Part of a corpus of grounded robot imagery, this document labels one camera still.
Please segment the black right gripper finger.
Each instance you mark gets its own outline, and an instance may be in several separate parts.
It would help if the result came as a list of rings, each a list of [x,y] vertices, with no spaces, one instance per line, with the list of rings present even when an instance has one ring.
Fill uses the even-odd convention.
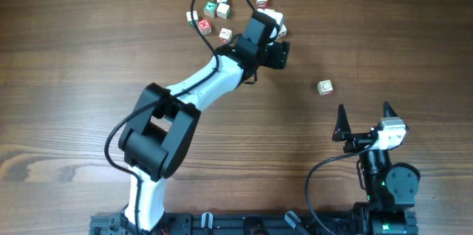
[[[383,103],[383,114],[385,118],[394,118],[398,116],[387,101],[384,101]]]
[[[344,104],[338,106],[337,121],[334,128],[332,141],[347,141],[352,136],[351,128],[347,119],[347,113]]]

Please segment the red A letter block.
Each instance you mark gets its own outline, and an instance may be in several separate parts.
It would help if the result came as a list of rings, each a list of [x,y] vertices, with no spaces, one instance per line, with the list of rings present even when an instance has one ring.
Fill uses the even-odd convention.
[[[333,91],[333,85],[330,80],[320,81],[317,84],[320,95],[328,95]]]

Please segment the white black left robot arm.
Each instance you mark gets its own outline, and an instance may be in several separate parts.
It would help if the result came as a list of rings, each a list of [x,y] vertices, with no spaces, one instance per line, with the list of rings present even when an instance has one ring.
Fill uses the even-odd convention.
[[[163,221],[166,181],[186,157],[202,111],[259,67],[285,68],[290,45],[277,40],[284,26],[282,13],[257,10],[235,45],[216,48],[201,70],[178,84],[149,84],[142,91],[118,141],[132,175],[122,213],[128,232],[151,234]]]

